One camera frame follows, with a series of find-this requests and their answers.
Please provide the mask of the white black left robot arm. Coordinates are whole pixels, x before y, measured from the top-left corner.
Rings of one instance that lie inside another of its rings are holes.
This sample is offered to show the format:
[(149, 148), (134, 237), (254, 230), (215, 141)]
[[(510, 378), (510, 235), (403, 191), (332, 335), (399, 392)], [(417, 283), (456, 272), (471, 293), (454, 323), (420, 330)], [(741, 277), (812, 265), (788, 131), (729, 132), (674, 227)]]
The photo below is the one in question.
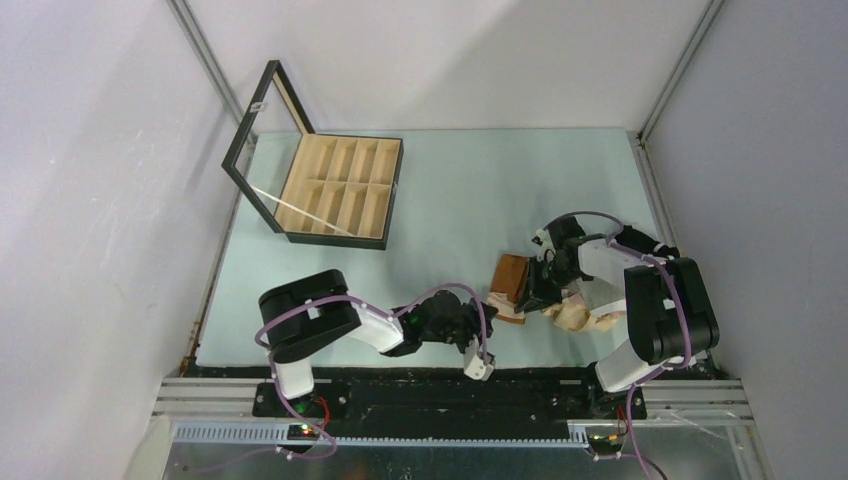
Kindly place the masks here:
[(463, 357), (464, 374), (476, 381), (487, 380), (496, 368), (489, 338), (498, 310), (461, 283), (384, 309), (351, 295), (343, 273), (331, 269), (272, 288), (258, 305), (263, 325), (254, 340), (266, 352), (277, 402), (292, 416), (315, 406), (312, 356), (343, 338), (392, 358), (412, 355), (426, 343), (453, 345)]

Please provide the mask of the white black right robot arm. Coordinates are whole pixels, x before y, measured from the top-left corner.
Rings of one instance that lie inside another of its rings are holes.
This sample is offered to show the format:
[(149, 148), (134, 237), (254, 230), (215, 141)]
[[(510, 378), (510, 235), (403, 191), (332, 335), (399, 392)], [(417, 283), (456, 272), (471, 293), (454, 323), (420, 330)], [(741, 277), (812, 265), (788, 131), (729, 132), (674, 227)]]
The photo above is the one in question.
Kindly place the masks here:
[(622, 299), (588, 312), (595, 319), (621, 313), (627, 324), (626, 341), (595, 363), (597, 381), (581, 392), (585, 411), (606, 418), (620, 407), (620, 391), (689, 366), (718, 344), (720, 329), (693, 259), (619, 219), (612, 232), (590, 234), (578, 217), (563, 214), (536, 231), (538, 252), (528, 261), (514, 310), (563, 305), (578, 280), (601, 280), (622, 292)]

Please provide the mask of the orange-brown underwear with cream waistband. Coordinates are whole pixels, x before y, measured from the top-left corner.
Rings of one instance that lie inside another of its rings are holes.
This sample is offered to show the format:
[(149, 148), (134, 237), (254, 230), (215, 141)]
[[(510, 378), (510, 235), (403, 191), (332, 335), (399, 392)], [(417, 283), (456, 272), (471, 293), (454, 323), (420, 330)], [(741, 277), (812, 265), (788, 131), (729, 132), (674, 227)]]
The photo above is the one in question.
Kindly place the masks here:
[(526, 323), (526, 315), (517, 313), (515, 308), (524, 292), (528, 271), (528, 257), (513, 254), (499, 257), (486, 297), (486, 303), (497, 309), (497, 319), (516, 325)]

